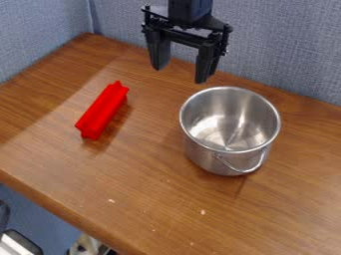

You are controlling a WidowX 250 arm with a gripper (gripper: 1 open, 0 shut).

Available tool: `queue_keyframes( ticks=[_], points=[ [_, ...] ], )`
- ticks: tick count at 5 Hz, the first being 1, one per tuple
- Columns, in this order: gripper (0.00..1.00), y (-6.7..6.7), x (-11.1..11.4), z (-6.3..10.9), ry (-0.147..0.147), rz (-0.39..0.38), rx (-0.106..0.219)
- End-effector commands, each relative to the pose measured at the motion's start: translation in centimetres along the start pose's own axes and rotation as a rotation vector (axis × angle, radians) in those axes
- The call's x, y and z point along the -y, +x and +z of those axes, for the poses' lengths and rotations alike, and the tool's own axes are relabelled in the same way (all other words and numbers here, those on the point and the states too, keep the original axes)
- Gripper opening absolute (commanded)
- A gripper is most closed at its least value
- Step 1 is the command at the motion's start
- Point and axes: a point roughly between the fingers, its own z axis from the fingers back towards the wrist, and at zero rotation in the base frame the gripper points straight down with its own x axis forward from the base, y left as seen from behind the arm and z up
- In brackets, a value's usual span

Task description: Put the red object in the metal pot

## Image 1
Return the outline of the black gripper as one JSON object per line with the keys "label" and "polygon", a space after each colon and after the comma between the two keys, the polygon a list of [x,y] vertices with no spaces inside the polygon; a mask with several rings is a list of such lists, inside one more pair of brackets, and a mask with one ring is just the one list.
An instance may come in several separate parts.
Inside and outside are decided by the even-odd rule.
{"label": "black gripper", "polygon": [[[226,54],[232,26],[218,20],[213,14],[213,0],[169,0],[166,6],[145,5],[146,24],[154,19],[168,26],[186,29],[204,29],[221,35],[220,45],[204,43],[196,57],[196,82],[202,84],[214,74],[221,54]],[[153,67],[160,71],[172,60],[172,41],[162,32],[148,31],[148,45]]]}

